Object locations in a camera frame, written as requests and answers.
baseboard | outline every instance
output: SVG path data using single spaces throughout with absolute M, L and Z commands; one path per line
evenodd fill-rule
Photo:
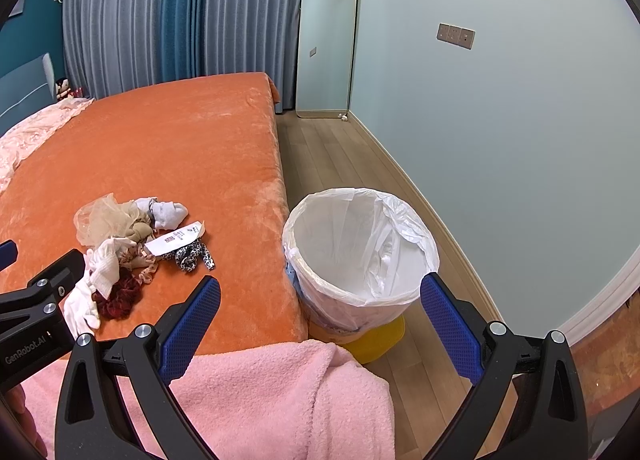
M 465 253 L 462 251 L 457 241 L 453 238 L 452 234 L 447 229 L 447 226 L 438 216 L 437 212 L 434 211 L 431 204 L 429 204 L 428 200 L 423 196 L 420 190 L 416 187 L 414 182 L 409 178 L 407 173 L 404 172 L 402 167 L 396 162 L 396 160 L 388 153 L 382 144 L 380 144 L 379 140 L 369 131 L 369 129 L 358 119 L 354 113 L 349 110 L 348 113 L 349 122 L 353 125 L 353 127 L 360 133 L 365 140 L 370 140 L 373 144 L 374 151 L 377 156 L 382 160 L 382 162 L 387 166 L 389 171 L 394 175 L 397 180 L 402 181 L 403 188 L 407 191 L 412 192 L 412 196 L 414 197 L 414 209 L 418 212 L 420 217 L 423 220 L 429 220 L 429 226 L 431 232 L 437 234 L 438 244 L 441 247 L 446 247 L 449 256 L 453 256 L 454 258 L 451 260 L 454 268 L 459 273 L 460 277 L 465 283 L 466 289 L 472 291 L 472 297 L 476 300 L 476 308 L 478 312 L 482 314 L 482 316 L 487 319 L 487 321 L 491 320 L 500 320 L 503 321 L 502 316 L 500 315 L 500 311 L 494 303 L 491 295 L 487 291 L 486 287 L 482 283 L 482 280 L 476 273 L 473 265 L 465 256 Z
M 640 286 L 640 247 L 609 283 L 559 330 L 569 345 L 586 337 L 604 323 Z
M 340 119 L 347 110 L 296 110 L 301 119 Z

dark red scrunchie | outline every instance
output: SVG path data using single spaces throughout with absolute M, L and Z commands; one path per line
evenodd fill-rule
M 128 268 L 120 267 L 120 279 L 111 288 L 109 299 L 104 299 L 98 291 L 92 294 L 92 299 L 101 318 L 126 319 L 133 306 L 142 299 L 142 282 L 134 278 Z

plastic bag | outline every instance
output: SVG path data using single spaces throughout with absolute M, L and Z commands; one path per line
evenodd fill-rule
M 373 189 L 307 196 L 282 234 L 306 312 L 335 332 L 363 332 L 401 315 L 440 265 L 431 233 L 409 204 Z
M 85 247 L 97 247 L 111 237 L 122 237 L 141 217 L 135 202 L 118 204 L 109 193 L 78 209 L 74 215 L 76 238 Z

paper tag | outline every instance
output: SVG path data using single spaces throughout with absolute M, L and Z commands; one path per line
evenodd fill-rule
M 162 256 L 172 250 L 192 244 L 196 238 L 201 237 L 203 234 L 204 223 L 194 222 L 147 242 L 145 249 L 154 256 Z

blue gripper pad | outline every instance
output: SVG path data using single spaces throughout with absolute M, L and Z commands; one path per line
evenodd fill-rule
M 18 259 L 18 247 L 13 240 L 0 244 L 0 270 L 5 270 Z
M 187 371 L 219 308 L 220 285 L 215 278 L 209 278 L 160 348 L 158 374 L 165 385 Z
M 480 345 L 458 310 L 430 275 L 422 278 L 420 302 L 460 377 L 475 386 L 482 377 Z

